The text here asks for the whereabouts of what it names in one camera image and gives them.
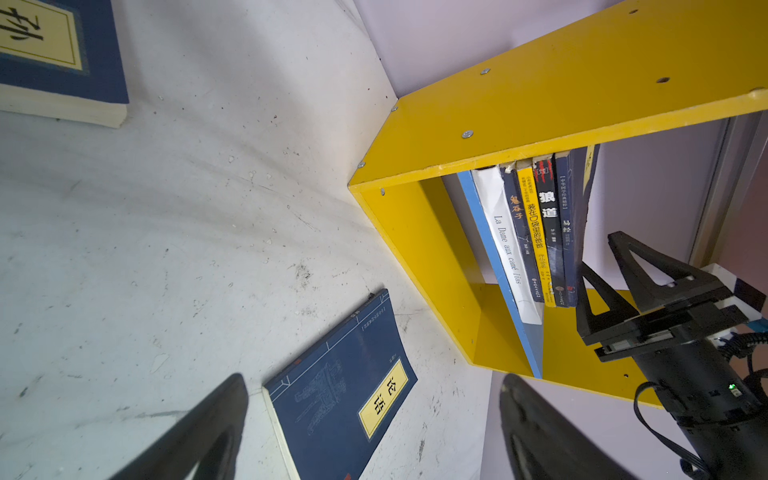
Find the dark purple portrait book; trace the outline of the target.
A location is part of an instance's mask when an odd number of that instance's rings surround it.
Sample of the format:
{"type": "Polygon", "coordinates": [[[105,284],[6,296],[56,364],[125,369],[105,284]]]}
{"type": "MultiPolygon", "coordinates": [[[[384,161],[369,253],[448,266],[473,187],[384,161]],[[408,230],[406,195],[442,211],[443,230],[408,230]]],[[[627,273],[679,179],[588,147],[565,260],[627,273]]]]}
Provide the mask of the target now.
{"type": "Polygon", "coordinates": [[[500,174],[504,184],[505,198],[511,214],[515,235],[525,267],[528,284],[531,290],[531,295],[535,302],[543,303],[544,296],[542,292],[541,280],[539,277],[538,266],[525,213],[525,206],[520,190],[518,175],[512,165],[501,166],[500,174]]]}

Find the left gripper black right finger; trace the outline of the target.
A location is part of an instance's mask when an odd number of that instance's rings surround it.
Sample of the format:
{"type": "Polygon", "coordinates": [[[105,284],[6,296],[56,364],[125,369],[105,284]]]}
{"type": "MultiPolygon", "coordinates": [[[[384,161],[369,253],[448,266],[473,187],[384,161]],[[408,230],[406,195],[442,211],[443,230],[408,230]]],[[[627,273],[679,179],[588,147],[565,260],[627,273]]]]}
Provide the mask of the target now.
{"type": "Polygon", "coordinates": [[[522,377],[501,385],[501,428],[517,479],[632,479],[522,377]]]}

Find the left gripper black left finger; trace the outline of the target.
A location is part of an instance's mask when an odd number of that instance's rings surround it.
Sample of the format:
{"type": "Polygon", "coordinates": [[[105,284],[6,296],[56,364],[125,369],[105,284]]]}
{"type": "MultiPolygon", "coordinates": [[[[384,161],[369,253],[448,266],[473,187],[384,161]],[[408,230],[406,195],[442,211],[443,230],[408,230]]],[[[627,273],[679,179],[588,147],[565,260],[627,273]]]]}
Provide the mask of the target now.
{"type": "Polygon", "coordinates": [[[113,475],[115,479],[232,479],[249,395],[230,375],[163,436],[113,475]]]}

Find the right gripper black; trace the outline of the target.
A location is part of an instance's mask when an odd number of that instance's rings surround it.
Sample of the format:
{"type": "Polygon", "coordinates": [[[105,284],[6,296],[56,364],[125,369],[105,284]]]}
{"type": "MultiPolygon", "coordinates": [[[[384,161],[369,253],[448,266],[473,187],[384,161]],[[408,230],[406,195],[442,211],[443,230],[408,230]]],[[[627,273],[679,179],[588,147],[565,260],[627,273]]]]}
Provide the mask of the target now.
{"type": "Polygon", "coordinates": [[[637,364],[646,380],[635,393],[653,390],[691,444],[684,448],[660,432],[654,434],[679,457],[690,478],[766,478],[767,393],[763,381],[767,372],[753,371],[741,378],[729,364],[733,356],[766,342],[766,334],[736,335],[720,347],[695,335],[701,325],[738,316],[733,307],[719,310],[707,303],[726,300],[732,292],[713,274],[654,250],[623,231],[609,234],[608,244],[636,306],[643,313],[651,312],[640,314],[582,263],[576,306],[581,339],[594,345],[628,332],[640,333],[644,326],[663,327],[665,337],[659,342],[624,350],[605,344],[596,354],[603,362],[630,357],[637,364]],[[669,282],[657,283],[639,259],[668,276],[669,282]],[[605,303],[606,311],[592,311],[586,283],[605,303]]]}

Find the white portfolio book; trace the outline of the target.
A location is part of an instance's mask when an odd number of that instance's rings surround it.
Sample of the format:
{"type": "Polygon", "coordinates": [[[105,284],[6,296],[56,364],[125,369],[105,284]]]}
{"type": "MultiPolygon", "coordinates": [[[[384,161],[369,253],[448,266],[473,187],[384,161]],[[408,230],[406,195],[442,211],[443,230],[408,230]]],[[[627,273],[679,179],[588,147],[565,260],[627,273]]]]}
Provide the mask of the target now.
{"type": "Polygon", "coordinates": [[[524,324],[541,326],[543,304],[534,300],[531,291],[505,199],[501,170],[499,167],[491,167],[473,170],[471,175],[520,319],[524,324]]]}

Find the yellow cartoon cover book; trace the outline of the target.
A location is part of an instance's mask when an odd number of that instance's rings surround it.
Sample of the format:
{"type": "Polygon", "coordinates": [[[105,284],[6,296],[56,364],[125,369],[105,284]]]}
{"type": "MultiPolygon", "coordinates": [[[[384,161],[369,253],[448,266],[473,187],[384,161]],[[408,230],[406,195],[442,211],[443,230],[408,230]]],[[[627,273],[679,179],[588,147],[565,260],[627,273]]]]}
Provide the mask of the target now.
{"type": "Polygon", "coordinates": [[[543,301],[547,307],[555,307],[555,296],[532,161],[519,161],[516,166],[516,173],[529,226],[543,301]]]}

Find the black wolf cover book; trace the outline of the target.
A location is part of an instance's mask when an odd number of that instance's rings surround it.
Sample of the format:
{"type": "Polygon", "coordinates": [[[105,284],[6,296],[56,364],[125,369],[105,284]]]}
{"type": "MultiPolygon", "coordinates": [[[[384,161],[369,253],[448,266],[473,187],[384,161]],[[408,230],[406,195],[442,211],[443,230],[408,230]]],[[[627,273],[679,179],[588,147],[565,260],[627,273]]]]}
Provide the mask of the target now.
{"type": "Polygon", "coordinates": [[[546,240],[555,303],[557,307],[567,307],[568,296],[564,270],[562,228],[559,218],[554,160],[554,154],[535,157],[533,159],[533,173],[546,240]]]}

